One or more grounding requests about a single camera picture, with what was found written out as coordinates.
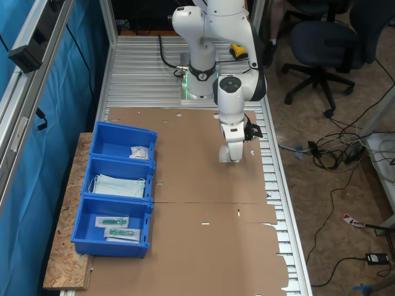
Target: person's leg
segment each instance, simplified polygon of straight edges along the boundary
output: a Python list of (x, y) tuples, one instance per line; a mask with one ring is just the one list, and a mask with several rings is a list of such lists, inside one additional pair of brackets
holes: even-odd
[(284, 0), (272, 0), (272, 8), (270, 10), (270, 41), (276, 45), (278, 31), (284, 17)]
[(277, 49), (277, 35), (284, 17), (284, 0), (272, 0), (270, 9), (270, 42), (264, 52), (264, 65), (269, 67), (273, 62), (273, 56)]

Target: blue plastic bin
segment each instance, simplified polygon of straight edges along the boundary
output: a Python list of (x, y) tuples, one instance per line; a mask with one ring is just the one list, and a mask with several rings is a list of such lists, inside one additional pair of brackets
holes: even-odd
[[(79, 254), (120, 257), (144, 257), (149, 249), (149, 222), (152, 203), (116, 197), (83, 194), (73, 228), (71, 241)], [(104, 228), (95, 227), (97, 216), (128, 216), (129, 228), (140, 229), (140, 243), (108, 242)]]
[[(145, 202), (152, 202), (152, 180), (154, 179), (155, 166), (152, 163), (134, 162), (131, 160), (122, 160), (117, 158), (89, 156), (88, 164), (86, 166), (84, 182), (82, 184), (81, 194), (90, 193), (93, 191), (95, 176), (100, 174), (112, 178), (139, 180), (143, 178), (146, 180), (146, 187), (144, 189), (143, 198), (127, 197), (126, 199), (136, 199)], [(104, 194), (95, 194), (97, 196), (109, 196)]]
[(137, 160), (129, 158), (130, 147), (143, 146), (149, 149), (149, 159), (137, 161), (155, 163), (154, 149), (157, 136), (157, 133), (147, 129), (98, 121), (89, 154)]

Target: sterile package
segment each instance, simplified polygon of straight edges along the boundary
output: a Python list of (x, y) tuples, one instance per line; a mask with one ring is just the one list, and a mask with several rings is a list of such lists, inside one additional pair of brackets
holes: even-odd
[(117, 239), (131, 239), (140, 241), (140, 229), (108, 227), (104, 230), (104, 237), (115, 237)]
[(143, 146), (130, 147), (131, 155), (129, 158), (148, 159), (148, 148)]
[(128, 242), (129, 244), (138, 244), (139, 242), (137, 240), (131, 240), (131, 239), (116, 239), (114, 237), (108, 237), (106, 239), (108, 242)]
[(121, 195), (129, 197), (143, 197), (144, 188), (146, 187), (146, 180), (143, 178), (139, 180), (127, 180), (111, 178), (106, 175), (96, 176), (91, 180), (94, 181), (92, 193)]
[(127, 228), (129, 225), (129, 217), (96, 217), (94, 227), (111, 227)]

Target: small plastic packet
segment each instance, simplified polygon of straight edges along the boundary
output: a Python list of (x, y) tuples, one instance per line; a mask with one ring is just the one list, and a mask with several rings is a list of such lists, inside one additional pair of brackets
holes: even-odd
[(104, 237), (114, 237), (116, 239), (129, 239), (140, 242), (140, 229), (107, 227), (104, 230)]
[(116, 239), (115, 237), (108, 237), (106, 239), (108, 242), (127, 242), (129, 244), (138, 244), (139, 242), (137, 240), (131, 240), (131, 239)]
[(129, 217), (96, 217), (95, 227), (118, 227), (127, 228), (129, 225)]
[(142, 159), (142, 160), (148, 159), (148, 148), (143, 146), (134, 146), (134, 147), (130, 147), (130, 150), (131, 150), (131, 155), (129, 156), (129, 158)]

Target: face mask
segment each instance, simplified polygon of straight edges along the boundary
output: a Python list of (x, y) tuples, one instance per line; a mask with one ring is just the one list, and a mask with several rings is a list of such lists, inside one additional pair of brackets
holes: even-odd
[(145, 187), (146, 182), (144, 179), (126, 180), (99, 175), (94, 178), (92, 193), (142, 198)]

